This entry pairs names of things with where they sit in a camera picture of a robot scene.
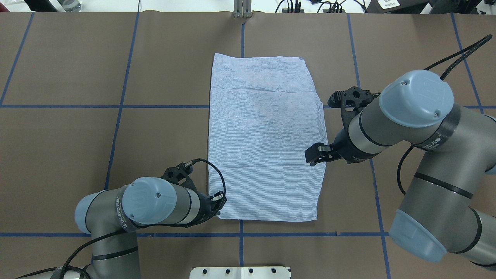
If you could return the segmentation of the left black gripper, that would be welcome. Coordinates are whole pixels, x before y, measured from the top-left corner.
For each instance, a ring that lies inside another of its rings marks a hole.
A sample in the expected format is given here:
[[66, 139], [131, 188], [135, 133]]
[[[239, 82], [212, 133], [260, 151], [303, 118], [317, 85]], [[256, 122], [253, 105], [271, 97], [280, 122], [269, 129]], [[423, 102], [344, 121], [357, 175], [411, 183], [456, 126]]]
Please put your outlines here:
[[168, 181], [173, 186], [180, 186], [186, 190], [189, 196], [190, 205], [180, 221], [171, 222], [164, 220], [162, 226], [196, 226], [202, 224], [220, 213], [220, 210], [227, 202], [226, 184], [221, 171], [212, 163], [207, 163], [220, 176], [222, 182], [222, 190], [213, 196], [206, 196], [197, 190], [196, 185], [189, 175], [193, 172], [195, 163], [179, 163], [175, 167], [170, 167], [165, 170], [161, 179]]

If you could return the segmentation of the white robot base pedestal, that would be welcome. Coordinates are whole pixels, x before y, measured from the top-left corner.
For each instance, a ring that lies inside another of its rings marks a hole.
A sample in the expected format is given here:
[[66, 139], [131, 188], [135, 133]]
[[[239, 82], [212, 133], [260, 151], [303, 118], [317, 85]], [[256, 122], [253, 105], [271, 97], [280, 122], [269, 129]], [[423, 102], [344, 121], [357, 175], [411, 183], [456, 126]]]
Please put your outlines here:
[[291, 279], [290, 267], [197, 267], [189, 274], [190, 279]]

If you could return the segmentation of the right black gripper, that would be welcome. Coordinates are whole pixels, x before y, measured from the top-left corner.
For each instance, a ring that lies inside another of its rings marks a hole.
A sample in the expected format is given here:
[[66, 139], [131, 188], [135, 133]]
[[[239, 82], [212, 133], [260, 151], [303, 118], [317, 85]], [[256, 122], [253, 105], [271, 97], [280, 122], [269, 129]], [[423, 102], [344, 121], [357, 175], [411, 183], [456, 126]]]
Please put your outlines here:
[[339, 108], [343, 129], [335, 136], [332, 144], [314, 143], [305, 150], [305, 160], [310, 165], [344, 159], [348, 164], [360, 163], [375, 155], [360, 150], [352, 142], [348, 128], [352, 120], [358, 116], [380, 93], [351, 87], [348, 90], [336, 91], [328, 99], [330, 108]]

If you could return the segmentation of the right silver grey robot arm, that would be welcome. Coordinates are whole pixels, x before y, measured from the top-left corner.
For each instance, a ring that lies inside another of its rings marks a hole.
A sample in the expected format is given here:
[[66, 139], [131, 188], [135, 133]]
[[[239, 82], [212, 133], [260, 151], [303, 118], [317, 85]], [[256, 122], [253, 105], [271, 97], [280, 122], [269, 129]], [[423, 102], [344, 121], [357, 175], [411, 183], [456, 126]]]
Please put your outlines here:
[[328, 100], [341, 109], [333, 143], [305, 150], [311, 166], [359, 163], [402, 141], [424, 151], [389, 230], [407, 252], [429, 262], [458, 254], [495, 270], [495, 217], [471, 208], [481, 180], [495, 174], [495, 118], [454, 101], [442, 77], [409, 71], [380, 94], [351, 87]]

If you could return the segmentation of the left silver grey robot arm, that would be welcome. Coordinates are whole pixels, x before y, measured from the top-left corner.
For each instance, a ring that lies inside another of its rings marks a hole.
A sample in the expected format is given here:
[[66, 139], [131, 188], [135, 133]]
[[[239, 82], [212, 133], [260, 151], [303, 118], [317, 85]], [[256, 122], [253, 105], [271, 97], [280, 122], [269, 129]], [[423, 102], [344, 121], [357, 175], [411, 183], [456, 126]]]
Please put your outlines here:
[[140, 279], [137, 231], [153, 226], [188, 228], [218, 215], [224, 207], [226, 183], [208, 196], [189, 175], [197, 158], [165, 170], [161, 177], [140, 177], [119, 189], [82, 198], [75, 222], [91, 240], [60, 267], [22, 275], [23, 279]]

